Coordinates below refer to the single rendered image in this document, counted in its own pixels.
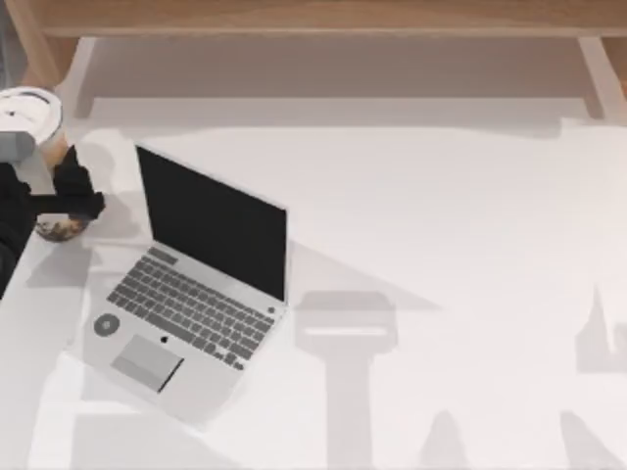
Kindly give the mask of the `silver open laptop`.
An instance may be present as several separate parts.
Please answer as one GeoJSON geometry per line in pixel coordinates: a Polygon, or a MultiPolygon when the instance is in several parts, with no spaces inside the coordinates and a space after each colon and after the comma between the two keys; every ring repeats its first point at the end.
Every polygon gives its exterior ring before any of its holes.
{"type": "Polygon", "coordinates": [[[112,383],[202,428],[288,309],[287,208],[136,149],[149,236],[104,253],[70,351],[112,383]]]}

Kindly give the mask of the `iced coffee cup white lid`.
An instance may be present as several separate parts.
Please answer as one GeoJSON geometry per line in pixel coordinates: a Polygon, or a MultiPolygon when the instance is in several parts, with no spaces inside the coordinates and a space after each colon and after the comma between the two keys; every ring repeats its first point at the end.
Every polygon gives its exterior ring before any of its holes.
{"type": "Polygon", "coordinates": [[[62,193],[61,177],[77,158],[57,95],[29,86],[0,90],[0,163],[12,165],[36,196],[62,193]]]}

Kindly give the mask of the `wooden shelf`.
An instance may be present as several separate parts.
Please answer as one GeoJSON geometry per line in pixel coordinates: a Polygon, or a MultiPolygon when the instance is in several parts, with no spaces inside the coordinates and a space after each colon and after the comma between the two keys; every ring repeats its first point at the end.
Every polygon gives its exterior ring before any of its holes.
{"type": "Polygon", "coordinates": [[[78,111],[102,98],[475,95],[480,66],[541,65],[558,96],[574,45],[599,40],[627,100],[627,0],[0,0],[25,82],[87,72],[78,111]]]}

